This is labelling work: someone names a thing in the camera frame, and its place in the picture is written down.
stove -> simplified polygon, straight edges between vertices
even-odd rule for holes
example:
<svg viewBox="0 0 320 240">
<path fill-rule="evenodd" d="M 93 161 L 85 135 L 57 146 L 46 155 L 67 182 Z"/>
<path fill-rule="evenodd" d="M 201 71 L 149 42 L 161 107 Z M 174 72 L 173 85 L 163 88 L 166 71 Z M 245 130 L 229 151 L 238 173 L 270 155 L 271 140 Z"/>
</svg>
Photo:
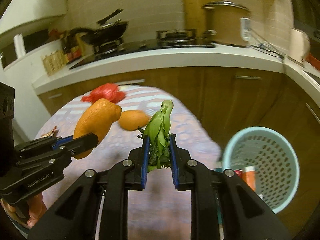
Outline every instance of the stove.
<svg viewBox="0 0 320 240">
<path fill-rule="evenodd" d="M 123 54 L 170 48 L 215 48 L 216 44 L 208 39 L 196 38 L 196 30 L 169 30 L 157 31 L 156 39 L 124 43 L 120 38 L 96 46 L 94 54 L 90 55 L 69 69 L 74 69 L 101 59 L 115 57 Z"/>
<path fill-rule="evenodd" d="M 115 41 L 102 43 L 97 46 L 93 46 L 93 51 L 95 55 L 105 55 L 115 51 L 122 51 L 122 50 L 125 50 L 122 38 L 119 38 Z"/>
<path fill-rule="evenodd" d="M 157 40 L 163 45 L 192 45 L 196 41 L 196 29 L 157 31 Z"/>
</svg>

white wall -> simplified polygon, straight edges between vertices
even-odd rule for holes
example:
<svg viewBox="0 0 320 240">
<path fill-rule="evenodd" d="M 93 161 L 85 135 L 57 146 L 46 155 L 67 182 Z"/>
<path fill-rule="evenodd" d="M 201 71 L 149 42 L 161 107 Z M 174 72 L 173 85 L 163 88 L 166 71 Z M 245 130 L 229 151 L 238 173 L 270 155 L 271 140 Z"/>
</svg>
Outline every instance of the white wall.
<svg viewBox="0 0 320 240">
<path fill-rule="evenodd" d="M 41 56 L 61 49 L 61 41 L 45 44 L 20 58 L 4 69 L 4 81 L 15 88 L 14 119 L 28 137 L 33 140 L 40 128 L 51 117 L 36 95 L 32 83 L 46 75 Z"/>
<path fill-rule="evenodd" d="M 0 19 L 0 34 L 24 23 L 66 12 L 66 0 L 12 0 Z"/>
<path fill-rule="evenodd" d="M 24 142 L 24 140 L 21 138 L 21 136 L 16 132 L 14 128 L 12 129 L 12 133 L 13 133 L 14 146 Z"/>
<path fill-rule="evenodd" d="M 6 79 L 5 75 L 4 75 L 4 71 L 3 71 L 3 66 L 1 64 L 1 60 L 0 60 L 0 82 L 8 85 L 7 79 Z"/>
</svg>

wooden cutting board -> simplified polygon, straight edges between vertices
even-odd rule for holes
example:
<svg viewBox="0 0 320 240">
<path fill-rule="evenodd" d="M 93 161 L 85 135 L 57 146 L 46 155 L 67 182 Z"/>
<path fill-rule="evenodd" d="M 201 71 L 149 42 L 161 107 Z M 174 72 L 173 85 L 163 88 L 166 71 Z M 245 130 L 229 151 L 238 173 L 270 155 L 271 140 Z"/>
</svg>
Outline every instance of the wooden cutting board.
<svg viewBox="0 0 320 240">
<path fill-rule="evenodd" d="M 196 29 L 197 37 L 202 37 L 205 29 L 205 15 L 202 6 L 206 3 L 220 0 L 183 0 L 186 29 Z"/>
</svg>

human hand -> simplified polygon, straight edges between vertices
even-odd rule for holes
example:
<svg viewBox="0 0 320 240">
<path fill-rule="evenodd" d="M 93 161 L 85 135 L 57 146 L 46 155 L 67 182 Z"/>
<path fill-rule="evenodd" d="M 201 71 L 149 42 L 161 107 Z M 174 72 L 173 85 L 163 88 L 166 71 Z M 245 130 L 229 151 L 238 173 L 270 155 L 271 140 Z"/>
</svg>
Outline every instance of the human hand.
<svg viewBox="0 0 320 240">
<path fill-rule="evenodd" d="M 16 211 L 15 207 L 10 206 L 7 202 L 1 199 L 2 207 L 13 220 L 17 221 L 18 223 L 20 223 L 26 228 L 32 228 L 35 225 L 35 223 L 37 223 L 38 220 L 47 211 L 47 207 L 42 201 L 42 193 L 30 198 L 27 201 L 27 203 L 29 205 L 30 218 L 28 220 L 28 224 L 25 224 L 21 221 L 20 217 L 15 213 Z"/>
</svg>

bottle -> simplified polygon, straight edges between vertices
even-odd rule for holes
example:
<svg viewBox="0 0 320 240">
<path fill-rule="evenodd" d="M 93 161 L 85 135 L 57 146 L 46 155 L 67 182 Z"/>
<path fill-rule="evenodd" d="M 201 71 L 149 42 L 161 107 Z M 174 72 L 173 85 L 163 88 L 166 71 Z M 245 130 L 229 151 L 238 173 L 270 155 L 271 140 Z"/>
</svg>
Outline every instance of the bottle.
<svg viewBox="0 0 320 240">
<path fill-rule="evenodd" d="M 3 55 L 3 52 L 0 52 L 0 66 L 2 65 L 2 68 L 5 68 L 7 64 L 7 60 L 5 56 Z"/>
<path fill-rule="evenodd" d="M 70 43 L 73 60 L 81 58 L 82 53 L 76 35 L 70 35 Z"/>
<path fill-rule="evenodd" d="M 64 32 L 63 34 L 61 34 L 60 38 L 62 41 L 62 48 L 65 56 L 65 62 L 66 64 L 69 64 L 73 61 L 73 56 L 70 48 L 70 41 L 69 41 L 70 38 L 69 38 L 68 32 Z"/>
</svg>

